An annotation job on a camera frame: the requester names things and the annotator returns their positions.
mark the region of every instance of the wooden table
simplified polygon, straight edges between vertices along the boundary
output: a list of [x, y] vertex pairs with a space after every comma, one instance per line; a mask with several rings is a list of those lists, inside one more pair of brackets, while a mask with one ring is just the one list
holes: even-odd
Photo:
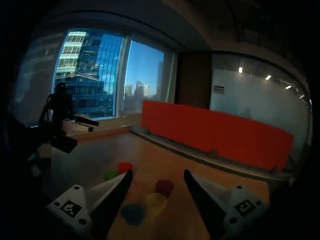
[[78, 146], [71, 154], [53, 149], [50, 180], [51, 197], [62, 194], [73, 184], [84, 188], [104, 181], [106, 170], [117, 170], [122, 161], [132, 162], [134, 178], [122, 204], [143, 205], [144, 198], [154, 191], [159, 179], [174, 183], [174, 190], [163, 212], [157, 217], [146, 216], [139, 226], [127, 224], [118, 213], [108, 233], [108, 240], [127, 239], [197, 239], [209, 235], [183, 179], [188, 169], [226, 188], [243, 185], [269, 203], [268, 184], [203, 165], [157, 146], [131, 133], [128, 128], [106, 130], [74, 136]]

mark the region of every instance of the glass wall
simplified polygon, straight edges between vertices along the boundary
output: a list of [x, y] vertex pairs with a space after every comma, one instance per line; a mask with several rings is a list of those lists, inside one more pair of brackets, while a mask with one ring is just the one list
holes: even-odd
[[293, 134], [293, 161], [288, 161], [289, 165], [298, 164], [308, 141], [311, 108], [302, 84], [276, 66], [245, 56], [212, 55], [210, 109]]

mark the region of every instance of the red partition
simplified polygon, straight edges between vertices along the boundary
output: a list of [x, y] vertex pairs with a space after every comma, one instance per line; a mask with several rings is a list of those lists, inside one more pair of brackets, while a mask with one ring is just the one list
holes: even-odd
[[251, 119], [185, 105], [145, 100], [142, 128], [193, 148], [251, 166], [281, 172], [293, 138]]

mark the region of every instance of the blue sky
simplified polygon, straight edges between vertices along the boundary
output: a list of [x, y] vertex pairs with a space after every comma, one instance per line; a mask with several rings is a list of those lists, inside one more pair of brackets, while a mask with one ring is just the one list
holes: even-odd
[[164, 53], [147, 45], [132, 41], [126, 73], [126, 85], [132, 85], [132, 92], [136, 82], [149, 84], [149, 96], [156, 94], [159, 63], [164, 59]]

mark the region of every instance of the glass skyscraper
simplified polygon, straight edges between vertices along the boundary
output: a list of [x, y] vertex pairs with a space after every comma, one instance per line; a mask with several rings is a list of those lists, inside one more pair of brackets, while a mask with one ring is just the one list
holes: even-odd
[[54, 86], [65, 82], [77, 113], [90, 118], [115, 115], [118, 57], [124, 36], [104, 30], [74, 30], [66, 37]]

